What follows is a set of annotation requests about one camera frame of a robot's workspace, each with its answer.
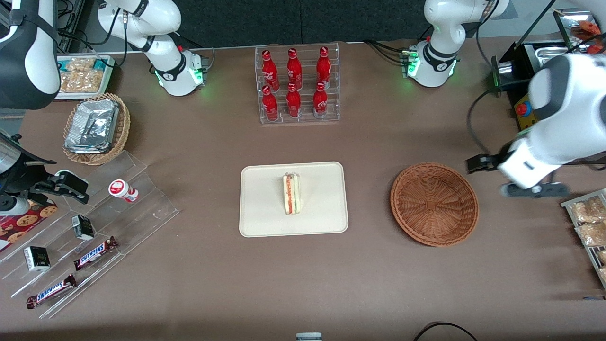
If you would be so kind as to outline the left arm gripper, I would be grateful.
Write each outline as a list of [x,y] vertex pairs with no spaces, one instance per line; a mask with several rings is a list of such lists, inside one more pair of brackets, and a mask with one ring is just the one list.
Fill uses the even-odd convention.
[[538,160],[528,139],[516,139],[506,153],[479,154],[467,159],[467,173],[499,170],[511,183],[522,189],[532,188],[553,171],[553,166]]

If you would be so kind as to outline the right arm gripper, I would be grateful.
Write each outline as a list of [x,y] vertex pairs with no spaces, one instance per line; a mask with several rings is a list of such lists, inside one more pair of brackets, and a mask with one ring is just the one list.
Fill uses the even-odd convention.
[[19,196],[22,191],[29,190],[35,194],[71,197],[82,204],[89,202],[89,183],[86,179],[78,177],[70,170],[60,170],[48,179],[49,175],[44,166],[54,165],[56,161],[46,160],[26,151],[19,144],[19,138],[19,134],[1,135],[2,195]]

